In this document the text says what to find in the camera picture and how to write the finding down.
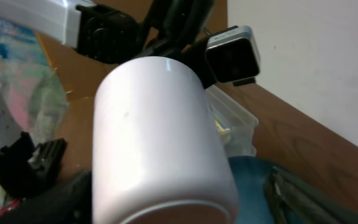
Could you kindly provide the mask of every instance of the black plastic part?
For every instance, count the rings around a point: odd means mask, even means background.
[[[173,0],[154,0],[147,13],[146,21],[150,21],[152,27],[160,30],[163,27],[172,1]]]
[[[213,47],[205,52],[209,66],[221,83],[252,78],[259,74],[259,66],[247,39],[237,39]]]
[[[185,28],[194,0],[172,0],[160,32],[168,40],[175,41]]]
[[[170,47],[160,53],[159,56],[178,60],[181,57],[181,50],[178,47]]]
[[[0,224],[91,224],[91,172],[81,171],[69,181],[0,216]]]
[[[0,184],[12,197],[33,197],[44,190],[42,181],[27,162],[34,149],[28,133],[22,133],[11,147],[1,149]]]
[[[28,133],[22,133],[12,146],[4,147],[0,153],[0,185],[13,198],[29,198],[41,194],[51,186],[60,168],[60,159],[65,150],[64,140],[48,142],[53,156],[40,155],[44,169],[34,170],[28,160],[35,147]]]
[[[122,63],[139,53],[140,25],[130,15],[104,5],[76,8],[81,11],[79,54],[103,63]]]
[[[217,32],[214,35],[221,34],[223,32],[238,28],[238,26],[233,26],[227,28],[226,30],[222,30],[221,32]],[[194,43],[189,49],[183,52],[183,55],[179,59],[180,62],[189,66],[193,72],[195,72],[198,78],[201,80],[203,87],[208,88],[211,85],[216,83],[216,79],[214,73],[209,67],[207,61],[205,60],[205,50],[207,48],[209,37],[204,37],[203,39]]]
[[[143,46],[146,43],[146,40],[149,36],[151,28],[150,21],[146,20],[140,23],[140,29],[138,31],[138,35],[136,37],[136,52],[141,52],[143,50]]]
[[[272,167],[264,192],[275,223],[358,224],[358,213],[344,208],[282,167]]]
[[[55,184],[66,147],[67,142],[64,139],[57,139],[39,144],[36,148],[39,154],[31,166],[37,176],[44,181],[47,189]]]
[[[188,19],[183,30],[176,41],[179,48],[192,44],[198,34],[203,30],[204,25],[211,14],[215,0],[194,0],[191,6]]]
[[[237,87],[237,86],[248,85],[248,84],[253,84],[253,83],[256,83],[255,77],[246,78],[245,80],[234,81],[233,85],[235,87]]]
[[[154,44],[142,51],[140,54],[136,55],[134,58],[160,56],[162,52],[168,50],[172,46],[173,44],[167,39],[157,40]]]

